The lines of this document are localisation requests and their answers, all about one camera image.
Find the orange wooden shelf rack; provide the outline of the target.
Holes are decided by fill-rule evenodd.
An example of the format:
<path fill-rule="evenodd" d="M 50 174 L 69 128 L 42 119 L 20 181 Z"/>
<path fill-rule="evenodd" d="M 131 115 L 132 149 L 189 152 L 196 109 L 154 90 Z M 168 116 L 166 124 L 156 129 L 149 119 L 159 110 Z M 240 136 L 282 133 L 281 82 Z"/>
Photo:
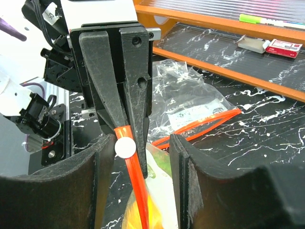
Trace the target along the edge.
<path fill-rule="evenodd" d="M 246 35 L 305 45 L 305 30 L 239 21 L 240 14 L 305 23 L 302 0 L 136 0 L 139 21 L 160 27 L 155 54 L 281 94 L 305 99 L 305 51 L 293 59 L 237 46 Z"/>

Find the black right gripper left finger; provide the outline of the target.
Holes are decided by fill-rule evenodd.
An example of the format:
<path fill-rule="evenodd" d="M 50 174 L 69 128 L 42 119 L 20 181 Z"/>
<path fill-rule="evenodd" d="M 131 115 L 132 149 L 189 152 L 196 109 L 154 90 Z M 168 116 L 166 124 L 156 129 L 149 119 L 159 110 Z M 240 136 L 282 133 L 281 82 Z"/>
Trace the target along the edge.
<path fill-rule="evenodd" d="M 32 175 L 1 177 L 3 229 L 99 229 L 107 202 L 116 138 Z"/>

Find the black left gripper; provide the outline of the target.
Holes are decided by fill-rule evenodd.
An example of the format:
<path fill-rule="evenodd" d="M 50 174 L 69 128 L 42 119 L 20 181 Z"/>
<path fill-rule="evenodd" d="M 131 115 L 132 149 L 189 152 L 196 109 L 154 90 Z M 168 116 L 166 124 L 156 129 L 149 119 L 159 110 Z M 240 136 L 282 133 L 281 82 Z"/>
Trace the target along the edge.
<path fill-rule="evenodd" d="M 159 28 L 138 21 L 131 0 L 27 0 L 24 17 L 41 30 L 46 79 L 81 92 L 104 133 L 129 125 L 142 174 L 152 110 L 152 45 Z"/>

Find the green fake cabbage left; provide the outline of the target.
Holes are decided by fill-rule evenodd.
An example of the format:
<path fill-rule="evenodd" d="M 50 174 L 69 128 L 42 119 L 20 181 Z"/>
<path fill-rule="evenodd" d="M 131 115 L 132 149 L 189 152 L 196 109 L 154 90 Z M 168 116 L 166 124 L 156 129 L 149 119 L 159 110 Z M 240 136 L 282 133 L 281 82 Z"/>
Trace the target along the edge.
<path fill-rule="evenodd" d="M 151 154 L 158 167 L 162 169 L 167 175 L 172 177 L 169 153 L 167 151 L 154 147 Z"/>

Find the green capped white marker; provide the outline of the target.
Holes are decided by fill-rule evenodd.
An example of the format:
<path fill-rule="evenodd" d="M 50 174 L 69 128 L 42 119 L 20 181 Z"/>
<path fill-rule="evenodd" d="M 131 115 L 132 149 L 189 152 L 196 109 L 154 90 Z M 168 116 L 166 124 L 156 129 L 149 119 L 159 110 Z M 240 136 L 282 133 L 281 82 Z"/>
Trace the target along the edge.
<path fill-rule="evenodd" d="M 240 14 L 239 21 L 252 23 L 252 24 L 264 24 L 264 25 L 270 25 L 276 27 L 284 27 L 284 28 L 293 28 L 293 29 L 301 29 L 301 30 L 305 29 L 304 23 L 267 19 L 258 16 L 246 15 L 246 14 Z"/>

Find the clear zip bag red seal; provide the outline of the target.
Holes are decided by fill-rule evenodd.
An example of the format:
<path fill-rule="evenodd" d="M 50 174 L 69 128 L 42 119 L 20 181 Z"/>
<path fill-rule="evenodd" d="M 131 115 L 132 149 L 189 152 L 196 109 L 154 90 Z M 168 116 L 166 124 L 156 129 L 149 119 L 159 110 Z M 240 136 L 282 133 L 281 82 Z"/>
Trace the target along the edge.
<path fill-rule="evenodd" d="M 171 134 L 190 141 L 241 113 L 185 62 L 167 59 L 152 66 L 152 113 L 147 141 L 157 148 L 169 147 Z"/>

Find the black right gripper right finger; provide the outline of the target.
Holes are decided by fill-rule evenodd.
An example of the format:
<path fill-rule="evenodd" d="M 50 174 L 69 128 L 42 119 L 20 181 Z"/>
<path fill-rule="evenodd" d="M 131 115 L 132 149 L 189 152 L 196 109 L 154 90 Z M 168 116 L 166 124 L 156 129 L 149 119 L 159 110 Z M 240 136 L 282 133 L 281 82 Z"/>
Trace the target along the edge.
<path fill-rule="evenodd" d="M 169 153 L 179 228 L 304 228 L 303 165 L 271 164 L 240 172 L 180 135 L 170 136 Z"/>

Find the red white staple box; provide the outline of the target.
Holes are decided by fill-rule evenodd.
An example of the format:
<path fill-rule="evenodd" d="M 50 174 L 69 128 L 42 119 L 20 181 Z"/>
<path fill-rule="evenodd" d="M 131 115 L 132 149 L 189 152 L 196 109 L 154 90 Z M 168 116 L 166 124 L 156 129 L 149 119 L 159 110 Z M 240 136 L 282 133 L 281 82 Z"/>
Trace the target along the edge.
<path fill-rule="evenodd" d="M 266 52 L 295 59 L 298 56 L 302 46 L 302 44 L 298 43 L 273 39 L 266 48 Z"/>

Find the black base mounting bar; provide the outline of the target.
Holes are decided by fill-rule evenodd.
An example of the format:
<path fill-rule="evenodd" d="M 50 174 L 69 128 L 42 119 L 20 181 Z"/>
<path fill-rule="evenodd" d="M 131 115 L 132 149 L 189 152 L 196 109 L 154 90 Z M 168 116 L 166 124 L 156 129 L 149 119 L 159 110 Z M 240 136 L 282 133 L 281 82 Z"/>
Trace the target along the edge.
<path fill-rule="evenodd" d="M 43 141 L 41 166 L 47 167 L 75 155 L 93 144 L 102 136 L 97 114 L 93 108 L 81 110 L 83 104 L 74 107 L 72 113 L 65 104 L 51 109 L 52 118 L 61 122 L 61 131 L 52 140 Z"/>

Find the grey open cardboard box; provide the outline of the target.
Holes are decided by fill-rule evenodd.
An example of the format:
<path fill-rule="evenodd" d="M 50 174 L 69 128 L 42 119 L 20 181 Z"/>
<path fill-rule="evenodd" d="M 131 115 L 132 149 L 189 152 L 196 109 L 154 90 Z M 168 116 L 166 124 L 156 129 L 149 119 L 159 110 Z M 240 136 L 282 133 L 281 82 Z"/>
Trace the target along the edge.
<path fill-rule="evenodd" d="M 271 41 L 243 35 L 236 43 L 240 48 L 262 54 L 266 51 Z"/>

